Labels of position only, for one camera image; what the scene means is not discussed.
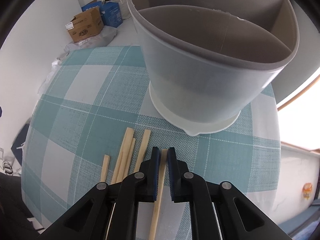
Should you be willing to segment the teal plaid tablecloth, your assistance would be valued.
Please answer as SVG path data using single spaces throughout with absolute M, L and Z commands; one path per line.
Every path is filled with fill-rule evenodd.
M 138 46 L 76 50 L 59 65 L 41 95 L 23 151 L 22 198 L 47 228 L 99 182 L 105 155 L 110 182 L 127 128 L 134 130 L 134 171 L 145 130 L 145 157 L 174 147 L 189 170 L 212 183 L 230 181 L 264 213 L 279 180 L 280 139 L 274 93 L 267 86 L 232 126 L 188 136 L 164 120 L 149 96 Z

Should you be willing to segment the white grey utensil holder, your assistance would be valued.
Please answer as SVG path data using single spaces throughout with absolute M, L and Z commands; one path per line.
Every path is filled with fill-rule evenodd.
M 127 0 L 155 109 L 190 136 L 221 131 L 292 61 L 289 0 Z

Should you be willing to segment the grey plastic parcel bag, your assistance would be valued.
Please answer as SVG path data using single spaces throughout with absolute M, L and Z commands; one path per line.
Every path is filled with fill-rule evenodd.
M 117 35 L 117 29 L 110 26 L 104 26 L 98 35 L 89 37 L 79 42 L 71 42 L 64 48 L 65 52 L 70 52 L 79 49 L 106 47 Z

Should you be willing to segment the brown cardboard box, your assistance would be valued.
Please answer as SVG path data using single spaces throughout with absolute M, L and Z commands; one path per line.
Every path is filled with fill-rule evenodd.
M 73 42 L 76 43 L 100 34 L 104 24 L 99 9 L 93 7 L 75 15 L 65 27 Z

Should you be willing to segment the blue cardboard box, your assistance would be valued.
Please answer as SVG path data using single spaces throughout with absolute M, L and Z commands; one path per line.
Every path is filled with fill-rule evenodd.
M 104 25 L 117 28 L 123 23 L 120 7 L 117 2 L 96 1 L 81 7 L 82 11 L 97 7 Z

